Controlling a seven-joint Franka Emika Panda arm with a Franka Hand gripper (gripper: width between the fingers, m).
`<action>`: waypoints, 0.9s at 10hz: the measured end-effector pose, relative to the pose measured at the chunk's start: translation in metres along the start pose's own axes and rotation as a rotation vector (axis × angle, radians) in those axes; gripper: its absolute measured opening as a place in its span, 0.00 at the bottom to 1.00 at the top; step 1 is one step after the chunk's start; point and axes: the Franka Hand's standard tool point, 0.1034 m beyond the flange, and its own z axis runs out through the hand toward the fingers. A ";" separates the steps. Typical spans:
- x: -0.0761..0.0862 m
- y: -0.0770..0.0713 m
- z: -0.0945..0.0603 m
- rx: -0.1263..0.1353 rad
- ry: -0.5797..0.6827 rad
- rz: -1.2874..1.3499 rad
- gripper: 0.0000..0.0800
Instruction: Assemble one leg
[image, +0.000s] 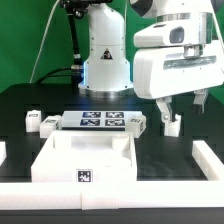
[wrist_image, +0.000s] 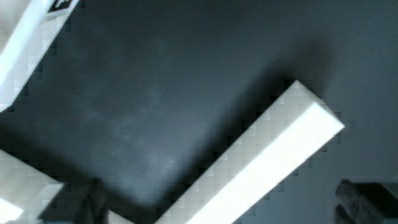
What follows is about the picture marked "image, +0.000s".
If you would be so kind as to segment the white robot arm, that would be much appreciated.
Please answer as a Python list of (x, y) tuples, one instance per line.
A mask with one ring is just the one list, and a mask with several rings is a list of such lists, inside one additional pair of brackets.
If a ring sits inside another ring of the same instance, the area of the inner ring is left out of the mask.
[(89, 7), (90, 53), (84, 62), (85, 93), (103, 96), (132, 88), (154, 99), (162, 120), (173, 122), (174, 95), (196, 94), (204, 104), (207, 89), (224, 83), (224, 46), (211, 0), (128, 0), (143, 18), (156, 22), (134, 34), (138, 51), (126, 60), (125, 27), (120, 14), (104, 3)]

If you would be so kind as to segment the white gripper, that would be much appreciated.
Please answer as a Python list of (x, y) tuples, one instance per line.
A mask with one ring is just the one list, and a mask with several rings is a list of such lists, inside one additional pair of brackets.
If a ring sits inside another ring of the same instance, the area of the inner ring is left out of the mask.
[(169, 47), (141, 49), (134, 56), (134, 91), (140, 98), (158, 98), (163, 123), (172, 121), (171, 96), (196, 90), (192, 110), (201, 115), (208, 97), (206, 88), (224, 82), (224, 53), (218, 42), (206, 45), (200, 57), (185, 58), (183, 53), (183, 47)]

